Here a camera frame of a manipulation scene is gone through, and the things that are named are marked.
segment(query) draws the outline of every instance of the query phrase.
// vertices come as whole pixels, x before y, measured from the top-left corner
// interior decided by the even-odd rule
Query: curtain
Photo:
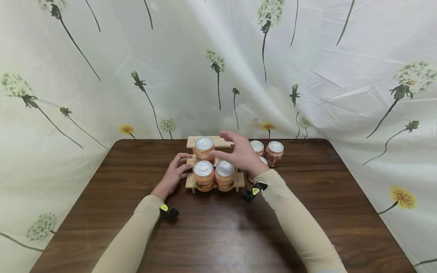
[[[331,141],[436,272],[436,7],[0,1],[0,272],[29,272],[117,140],[224,129]]]

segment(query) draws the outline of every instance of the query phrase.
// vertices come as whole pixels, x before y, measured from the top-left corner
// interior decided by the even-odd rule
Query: hand
[[[254,177],[270,169],[260,160],[247,138],[232,131],[221,131],[219,134],[226,141],[234,143],[234,151],[229,154],[215,150],[213,152],[215,157],[226,160],[239,169],[250,171]]]
[[[193,166],[187,163],[187,158],[192,156],[187,153],[178,153],[172,162],[168,165],[168,169],[162,178],[161,182],[153,189],[151,195],[161,198],[165,201],[167,196],[174,192],[181,179],[187,178],[185,171],[191,169]]]

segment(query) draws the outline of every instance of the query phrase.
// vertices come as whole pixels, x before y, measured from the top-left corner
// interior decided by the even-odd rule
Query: glass jar
[[[261,141],[252,140],[250,145],[258,156],[264,156],[264,144]]]
[[[262,162],[264,162],[264,164],[269,165],[269,164],[267,163],[267,159],[265,159],[265,158],[262,157],[262,156],[260,156],[259,158],[261,159]],[[247,172],[247,180],[248,180],[249,182],[253,183],[253,179],[254,179],[254,177],[253,177],[252,173],[251,173],[251,172]]]
[[[215,168],[215,183],[221,191],[230,191],[234,187],[235,167],[227,162],[220,161]]]
[[[214,167],[209,161],[199,161],[193,168],[196,187],[199,191],[210,191],[214,188]]]
[[[284,145],[282,145],[280,142],[272,141],[269,143],[269,145],[267,145],[266,151],[267,165],[271,168],[278,167],[279,161],[284,154]]]
[[[206,160],[215,164],[215,157],[212,154],[214,151],[214,141],[209,137],[198,138],[194,144],[194,152],[196,154],[197,161]]]

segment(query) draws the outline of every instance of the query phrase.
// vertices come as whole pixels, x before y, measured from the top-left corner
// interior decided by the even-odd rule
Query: wooden spice rack
[[[187,164],[191,164],[192,166],[196,165],[197,163],[196,154],[194,152],[194,144],[199,137],[200,136],[190,136],[188,137],[187,140],[187,149],[193,149],[192,158],[187,159]],[[221,138],[219,136],[209,136],[209,138],[213,140],[214,146],[216,148],[231,148],[232,145],[234,145],[233,142],[225,141],[224,138]],[[214,167],[216,167],[220,161],[221,159],[216,157]],[[244,174],[239,173],[238,168],[236,168],[235,171],[236,171],[236,175],[235,175],[234,188],[238,192],[240,188],[244,188]],[[196,192],[197,187],[196,187],[196,179],[194,178],[194,174],[192,173],[188,174],[187,182],[185,183],[185,188],[191,189],[193,193]]]

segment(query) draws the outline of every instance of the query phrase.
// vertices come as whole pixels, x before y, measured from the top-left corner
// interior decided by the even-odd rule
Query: arm sleeve
[[[309,273],[346,272],[325,232],[275,170],[260,174],[254,182],[268,185],[262,195]]]
[[[92,273],[136,273],[164,202],[146,196],[103,253]]]

